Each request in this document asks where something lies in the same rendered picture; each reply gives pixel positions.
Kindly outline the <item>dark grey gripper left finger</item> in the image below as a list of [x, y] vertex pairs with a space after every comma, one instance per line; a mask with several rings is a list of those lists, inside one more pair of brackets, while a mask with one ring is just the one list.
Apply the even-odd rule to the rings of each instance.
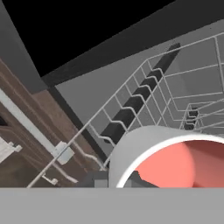
[[107, 188], [109, 173], [107, 171], [90, 171], [87, 176], [76, 184], [77, 187]]

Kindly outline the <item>brown wooden cupboard front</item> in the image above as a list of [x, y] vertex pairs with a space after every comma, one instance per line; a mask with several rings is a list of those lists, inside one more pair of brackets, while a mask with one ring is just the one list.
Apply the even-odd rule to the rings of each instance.
[[[55, 101], [53, 93], [43, 90], [30, 94], [1, 59], [0, 88], [52, 144], [68, 142], [76, 134], [76, 127]], [[1, 102], [0, 137], [22, 146], [21, 151], [12, 153], [0, 164], [0, 186], [28, 185], [53, 159], [45, 147]]]

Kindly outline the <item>long black dishwasher bar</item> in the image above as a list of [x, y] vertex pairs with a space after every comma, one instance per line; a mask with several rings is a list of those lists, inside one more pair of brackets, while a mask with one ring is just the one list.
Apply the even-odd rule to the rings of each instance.
[[133, 95], [123, 104], [123, 108], [115, 114], [112, 121], [101, 133], [103, 141], [106, 144], [109, 144], [109, 139], [111, 139], [114, 144], [120, 141], [125, 132], [125, 128], [128, 129], [131, 126], [135, 120], [135, 115], [139, 113], [144, 106], [144, 102], [150, 98], [151, 92], [161, 81], [163, 77], [162, 73], [167, 71], [178, 55], [180, 47], [181, 44], [177, 43], [168, 48], [166, 54], [162, 56], [159, 62], [140, 83], [140, 87], [138, 87]]

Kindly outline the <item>grey dishwasher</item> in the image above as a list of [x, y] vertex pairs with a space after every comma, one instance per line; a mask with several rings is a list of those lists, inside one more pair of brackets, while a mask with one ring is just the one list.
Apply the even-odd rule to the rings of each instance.
[[[37, 9], [41, 4], [74, 2], [75, 0], [0, 0], [0, 60], [34, 95], [43, 90], [52, 92], [55, 101], [65, 111], [77, 132], [66, 145], [74, 155], [66, 164], [58, 157], [52, 160], [33, 178], [28, 186], [49, 184], [42, 175], [52, 165], [58, 164], [70, 176], [82, 181], [89, 172], [109, 172], [113, 149], [99, 147], [87, 134], [79, 135], [80, 126], [87, 122], [120, 85], [144, 62], [164, 53], [175, 43], [192, 42], [224, 32], [224, 18], [211, 24], [196, 25], [186, 30], [180, 19], [148, 24], [141, 22], [132, 28], [98, 45], [89, 53], [69, 60], [46, 75], [40, 75], [34, 66], [25, 44], [11, 19], [11, 10], [25, 12]], [[171, 65], [172, 74], [200, 67], [210, 59], [205, 47], [185, 51]]]

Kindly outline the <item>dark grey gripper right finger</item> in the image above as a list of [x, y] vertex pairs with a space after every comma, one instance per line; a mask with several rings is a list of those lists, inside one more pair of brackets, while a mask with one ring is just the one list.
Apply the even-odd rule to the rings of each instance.
[[138, 171], [133, 171], [128, 180], [126, 181], [126, 183], [124, 184], [125, 187], [136, 187], [136, 188], [140, 188], [140, 187], [146, 187], [146, 188], [152, 188], [155, 187], [155, 185], [153, 185], [150, 182], [147, 182], [143, 179], [141, 179]]

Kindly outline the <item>grey cup with pink inside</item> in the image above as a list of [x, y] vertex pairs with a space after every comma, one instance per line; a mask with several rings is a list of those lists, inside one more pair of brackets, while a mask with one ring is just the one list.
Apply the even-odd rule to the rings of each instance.
[[108, 186], [123, 188], [133, 171], [159, 188], [224, 187], [224, 138], [155, 125], [133, 129], [111, 153]]

